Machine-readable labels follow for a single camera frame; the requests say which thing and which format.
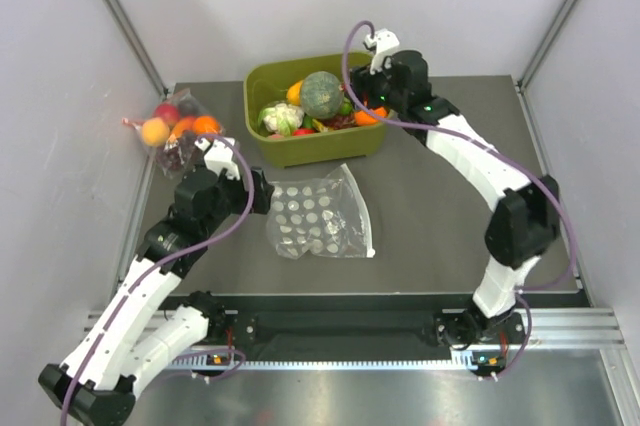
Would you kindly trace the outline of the fake orange fruit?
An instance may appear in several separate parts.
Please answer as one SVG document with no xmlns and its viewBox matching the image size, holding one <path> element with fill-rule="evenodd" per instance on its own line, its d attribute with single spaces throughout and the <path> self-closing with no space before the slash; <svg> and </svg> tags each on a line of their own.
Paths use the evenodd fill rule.
<svg viewBox="0 0 640 426">
<path fill-rule="evenodd" d="M 379 122 L 378 118 L 386 118 L 388 112 L 385 107 L 376 109 L 358 110 L 353 114 L 353 120 L 356 126 L 365 127 L 372 126 Z"/>
</svg>

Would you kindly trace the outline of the fake green melon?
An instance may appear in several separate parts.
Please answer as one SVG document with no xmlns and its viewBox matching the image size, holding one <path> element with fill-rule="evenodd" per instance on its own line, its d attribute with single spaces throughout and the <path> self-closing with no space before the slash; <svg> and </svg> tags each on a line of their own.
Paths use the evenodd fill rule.
<svg viewBox="0 0 640 426">
<path fill-rule="evenodd" d="M 340 80 L 332 73 L 318 71 L 304 80 L 300 91 L 300 106 L 314 119 L 330 119 L 338 114 L 344 100 Z"/>
</svg>

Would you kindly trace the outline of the polka dot zip top bag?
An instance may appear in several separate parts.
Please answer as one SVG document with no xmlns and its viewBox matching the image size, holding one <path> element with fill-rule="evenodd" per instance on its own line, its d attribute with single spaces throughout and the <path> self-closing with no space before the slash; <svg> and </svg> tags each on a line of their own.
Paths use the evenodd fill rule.
<svg viewBox="0 0 640 426">
<path fill-rule="evenodd" d="M 376 255 L 367 204 L 345 163 L 324 178 L 276 182 L 266 234 L 276 253 L 292 260 Z"/>
</svg>

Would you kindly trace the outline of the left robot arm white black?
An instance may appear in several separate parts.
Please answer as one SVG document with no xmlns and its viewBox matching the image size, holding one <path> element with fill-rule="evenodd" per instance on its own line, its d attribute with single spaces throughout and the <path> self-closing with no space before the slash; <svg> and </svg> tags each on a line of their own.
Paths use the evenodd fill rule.
<svg viewBox="0 0 640 426">
<path fill-rule="evenodd" d="M 91 331 L 38 382 L 60 409 L 60 422 L 122 425 L 150 383 L 181 353 L 226 333 L 221 304 L 209 293 L 190 294 L 149 336 L 142 334 L 164 300 L 209 246 L 228 237 L 250 214 L 266 214 L 273 186 L 258 167 L 247 181 L 198 164 L 175 186 L 167 214 L 145 234 L 115 296 Z M 217 230 L 230 216 L 236 221 Z"/>
</svg>

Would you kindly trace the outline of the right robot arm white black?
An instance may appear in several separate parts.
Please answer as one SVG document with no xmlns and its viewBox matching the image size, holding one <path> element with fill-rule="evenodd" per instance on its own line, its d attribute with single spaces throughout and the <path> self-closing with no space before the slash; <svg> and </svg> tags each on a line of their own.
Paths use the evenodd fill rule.
<svg viewBox="0 0 640 426">
<path fill-rule="evenodd" d="M 439 336 L 459 350 L 492 340 L 511 315 L 517 291 L 559 235 L 556 180 L 523 173 L 477 134 L 449 100 L 435 95 L 421 53 L 397 52 L 379 70 L 347 64 L 341 69 L 356 106 L 366 114 L 376 105 L 395 112 L 408 134 L 447 161 L 486 202 L 489 262 L 470 305 L 446 321 Z"/>
</svg>

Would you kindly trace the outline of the fake purple grapes bunch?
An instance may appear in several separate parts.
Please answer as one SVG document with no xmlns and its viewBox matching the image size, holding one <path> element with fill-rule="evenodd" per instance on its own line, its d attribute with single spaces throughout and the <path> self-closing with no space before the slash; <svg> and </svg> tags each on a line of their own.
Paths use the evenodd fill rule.
<svg viewBox="0 0 640 426">
<path fill-rule="evenodd" d="M 336 115 L 331 119 L 324 120 L 323 123 L 330 130 L 342 130 L 356 127 L 356 122 L 352 114 Z"/>
</svg>

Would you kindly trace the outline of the fake cauliflower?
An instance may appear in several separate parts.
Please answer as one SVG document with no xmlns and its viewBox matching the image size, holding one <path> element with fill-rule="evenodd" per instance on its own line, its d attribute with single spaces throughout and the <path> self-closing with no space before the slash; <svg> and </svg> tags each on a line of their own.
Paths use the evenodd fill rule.
<svg viewBox="0 0 640 426">
<path fill-rule="evenodd" d="M 289 137 L 302 126 L 304 116 L 301 107 L 280 102 L 265 107 L 258 116 L 258 122 L 272 134 Z"/>
</svg>

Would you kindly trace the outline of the fake orange mango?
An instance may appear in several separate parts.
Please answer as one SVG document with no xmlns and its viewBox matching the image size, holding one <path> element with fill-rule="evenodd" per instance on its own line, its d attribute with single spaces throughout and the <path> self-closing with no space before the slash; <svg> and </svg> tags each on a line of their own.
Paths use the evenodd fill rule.
<svg viewBox="0 0 640 426">
<path fill-rule="evenodd" d="M 291 104 L 293 106 L 299 106 L 301 104 L 300 91 L 303 83 L 303 80 L 297 81 L 287 90 L 286 101 L 288 104 Z"/>
</svg>

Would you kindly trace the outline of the clear bag of fake fruit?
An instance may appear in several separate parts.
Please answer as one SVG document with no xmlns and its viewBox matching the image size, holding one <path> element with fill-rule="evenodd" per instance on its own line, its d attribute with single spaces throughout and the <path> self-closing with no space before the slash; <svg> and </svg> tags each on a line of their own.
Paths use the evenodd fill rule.
<svg viewBox="0 0 640 426">
<path fill-rule="evenodd" d="M 166 177 L 181 175 L 200 154 L 199 136 L 223 134 L 222 123 L 185 88 L 160 102 L 144 119 L 123 118 L 155 165 Z"/>
</svg>

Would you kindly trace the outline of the green plastic bin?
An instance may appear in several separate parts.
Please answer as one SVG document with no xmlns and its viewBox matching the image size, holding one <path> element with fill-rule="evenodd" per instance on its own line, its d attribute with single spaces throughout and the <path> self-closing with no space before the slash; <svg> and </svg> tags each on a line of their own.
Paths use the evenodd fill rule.
<svg viewBox="0 0 640 426">
<path fill-rule="evenodd" d="M 339 54 L 258 66 L 243 92 L 247 130 L 276 167 L 369 156 L 385 137 L 348 98 Z"/>
</svg>

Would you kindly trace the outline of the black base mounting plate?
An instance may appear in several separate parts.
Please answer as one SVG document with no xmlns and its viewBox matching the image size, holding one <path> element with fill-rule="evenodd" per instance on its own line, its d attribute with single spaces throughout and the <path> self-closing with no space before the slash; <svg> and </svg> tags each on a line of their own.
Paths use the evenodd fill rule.
<svg viewBox="0 0 640 426">
<path fill-rule="evenodd" d="M 443 359 L 445 351 L 515 351 L 521 314 L 483 319 L 468 294 L 215 295 L 201 345 L 248 360 Z"/>
</svg>

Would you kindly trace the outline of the left aluminium frame post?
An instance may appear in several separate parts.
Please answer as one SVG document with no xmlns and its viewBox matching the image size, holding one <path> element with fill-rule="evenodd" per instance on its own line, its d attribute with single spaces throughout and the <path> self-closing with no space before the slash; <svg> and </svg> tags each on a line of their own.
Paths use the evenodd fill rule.
<svg viewBox="0 0 640 426">
<path fill-rule="evenodd" d="M 141 66 L 147 79 L 159 96 L 167 95 L 169 89 L 161 78 L 161 75 L 152 61 L 146 47 L 143 44 L 132 20 L 127 14 L 120 0 L 102 0 L 109 11 L 116 26 L 120 30 L 125 42 L 129 46 L 134 57 Z"/>
</svg>

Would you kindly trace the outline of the aluminium frame post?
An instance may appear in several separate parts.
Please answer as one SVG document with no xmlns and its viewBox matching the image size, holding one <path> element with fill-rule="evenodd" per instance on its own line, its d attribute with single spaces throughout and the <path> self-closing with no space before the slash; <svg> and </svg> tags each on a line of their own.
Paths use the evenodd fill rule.
<svg viewBox="0 0 640 426">
<path fill-rule="evenodd" d="M 161 78 L 161 75 L 152 61 L 146 47 L 143 44 L 132 20 L 127 14 L 120 0 L 102 0 L 109 11 L 116 26 L 120 30 L 125 42 L 129 46 L 134 57 L 141 66 L 147 79 L 159 96 L 167 95 L 169 89 Z"/>
<path fill-rule="evenodd" d="M 562 31 L 567 26 L 569 19 L 577 7 L 580 0 L 561 0 L 549 26 L 538 43 L 533 55 L 527 62 L 522 75 L 515 82 L 516 91 L 523 95 L 533 82 L 536 74 L 543 65 L 552 47 L 560 37 Z"/>
</svg>

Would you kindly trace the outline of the right aluminium frame post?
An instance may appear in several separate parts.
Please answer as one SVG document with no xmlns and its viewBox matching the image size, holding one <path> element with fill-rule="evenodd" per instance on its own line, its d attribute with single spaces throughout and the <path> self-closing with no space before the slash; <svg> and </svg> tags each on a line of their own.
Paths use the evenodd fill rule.
<svg viewBox="0 0 640 426">
<path fill-rule="evenodd" d="M 562 31 L 567 26 L 569 19 L 577 7 L 580 0 L 561 0 L 549 26 L 538 43 L 533 55 L 527 62 L 522 75 L 515 82 L 516 91 L 523 95 L 533 82 L 536 74 L 543 65 L 552 47 L 560 37 Z"/>
</svg>

